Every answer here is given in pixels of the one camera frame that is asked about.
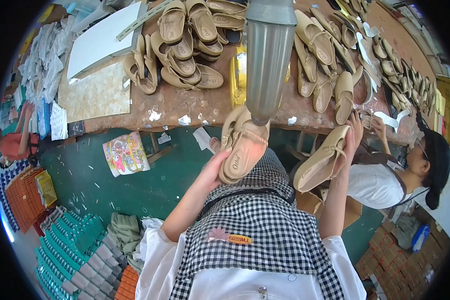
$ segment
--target white shirt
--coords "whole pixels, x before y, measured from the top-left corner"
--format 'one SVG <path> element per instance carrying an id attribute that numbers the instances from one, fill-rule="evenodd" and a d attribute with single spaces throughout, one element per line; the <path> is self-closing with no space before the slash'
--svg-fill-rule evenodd
<path id="1" fill-rule="evenodd" d="M 145 261 L 135 291 L 136 300 L 168 300 L 182 263 L 185 234 L 178 243 L 170 241 L 163 230 L 148 228 Z M 367 293 L 348 258 L 339 236 L 323 240 L 337 274 L 345 299 L 366 299 Z M 199 271 L 193 278 L 189 299 L 260 299 L 258 289 L 266 287 L 271 299 L 324 299 L 318 278 L 313 275 L 262 272 L 240 268 Z"/>
<path id="2" fill-rule="evenodd" d="M 395 171 L 403 171 L 392 161 L 387 163 Z M 352 165 L 348 179 L 347 195 L 361 204 L 382 209 L 402 201 L 404 192 L 397 177 L 384 165 Z"/>

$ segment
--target checkered apron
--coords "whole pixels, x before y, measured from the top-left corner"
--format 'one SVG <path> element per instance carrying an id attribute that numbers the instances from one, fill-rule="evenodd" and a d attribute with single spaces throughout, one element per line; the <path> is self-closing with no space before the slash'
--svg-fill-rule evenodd
<path id="1" fill-rule="evenodd" d="M 275 192 L 251 191 L 261 189 Z M 245 193 L 226 196 L 237 191 Z M 218 268 L 313 275 L 318 278 L 325 299 L 343 299 L 315 217 L 299 211 L 295 200 L 292 204 L 285 200 L 293 192 L 287 172 L 271 149 L 238 183 L 214 189 L 205 205 L 217 197 L 223 198 L 186 230 L 182 263 L 170 299 L 188 299 L 193 276 Z M 217 227 L 228 234 L 249 237 L 253 242 L 208 241 L 209 232 Z"/>

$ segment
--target metal strip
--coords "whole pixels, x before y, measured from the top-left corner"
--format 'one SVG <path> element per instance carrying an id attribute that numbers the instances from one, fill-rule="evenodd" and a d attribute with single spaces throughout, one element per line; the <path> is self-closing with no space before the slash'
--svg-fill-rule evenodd
<path id="1" fill-rule="evenodd" d="M 155 16 L 159 12 L 163 11 L 165 7 L 170 4 L 173 0 L 165 0 L 164 2 L 158 4 L 154 8 L 150 9 L 143 15 L 139 16 L 137 20 L 135 20 L 132 24 L 130 24 L 128 27 L 126 27 L 122 32 L 120 32 L 116 38 L 119 41 L 122 41 L 129 33 L 133 32 L 135 29 L 137 29 L 140 25 L 148 21 L 151 17 Z"/>

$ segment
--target pink flower patch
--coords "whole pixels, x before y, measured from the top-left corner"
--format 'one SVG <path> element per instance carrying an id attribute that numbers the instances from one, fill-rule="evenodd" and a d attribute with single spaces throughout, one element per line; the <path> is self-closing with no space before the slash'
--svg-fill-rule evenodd
<path id="1" fill-rule="evenodd" d="M 225 228 L 222 228 L 220 226 L 216 228 L 212 228 L 207 236 L 207 242 L 214 241 L 214 240 L 221 240 L 224 242 L 228 241 L 228 237 L 230 236 L 229 233 L 225 232 Z"/>

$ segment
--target red shirt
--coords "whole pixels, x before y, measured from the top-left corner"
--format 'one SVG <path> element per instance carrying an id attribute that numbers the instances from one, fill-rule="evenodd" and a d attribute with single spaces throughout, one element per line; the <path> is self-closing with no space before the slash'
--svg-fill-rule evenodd
<path id="1" fill-rule="evenodd" d="M 20 160 L 26 159 L 30 155 L 30 148 L 27 146 L 25 153 L 22 155 L 18 154 L 18 147 L 20 146 L 20 140 L 22 139 L 22 133 L 7 133 L 0 142 L 0 153 L 5 156 L 8 160 Z M 35 133 L 30 133 L 30 143 L 38 143 L 38 135 Z M 33 154 L 37 152 L 36 147 L 32 147 L 31 151 Z"/>

